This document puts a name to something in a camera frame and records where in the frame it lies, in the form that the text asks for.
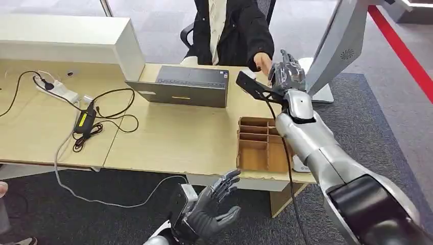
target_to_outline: power adapter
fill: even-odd
[[[91,102],[86,110],[81,111],[78,117],[77,123],[74,127],[74,133],[82,134],[84,139],[91,137],[91,131],[93,128],[93,123],[96,118],[96,111],[93,108],[94,103]]]

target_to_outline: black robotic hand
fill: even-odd
[[[183,219],[183,234],[188,234],[189,243],[198,239],[207,240],[232,224],[240,214],[240,207],[234,206],[227,213],[217,215],[217,207],[224,198],[235,191],[234,183],[239,181],[239,170],[233,170],[220,177],[213,185],[206,186],[199,194],[191,212]]]

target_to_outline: speaker grille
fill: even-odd
[[[340,59],[342,59],[342,60],[348,60],[348,59],[352,58],[354,55],[355,55],[355,50],[353,50],[353,49],[347,49],[347,50],[344,50],[340,54]]]

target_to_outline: plug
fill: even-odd
[[[45,90],[52,90],[54,88],[54,85],[52,83],[49,83],[45,80],[45,78],[42,78],[41,81],[45,84]]]
[[[83,100],[84,100],[84,103],[90,104],[93,101],[93,98],[85,94],[83,96]]]

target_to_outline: desk leg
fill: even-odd
[[[293,192],[295,197],[301,193],[301,191],[307,187],[308,184],[293,183]],[[269,191],[271,197],[271,214],[272,218],[275,218],[283,211],[289,203],[292,202],[292,195],[290,191],[290,183],[282,191]]]

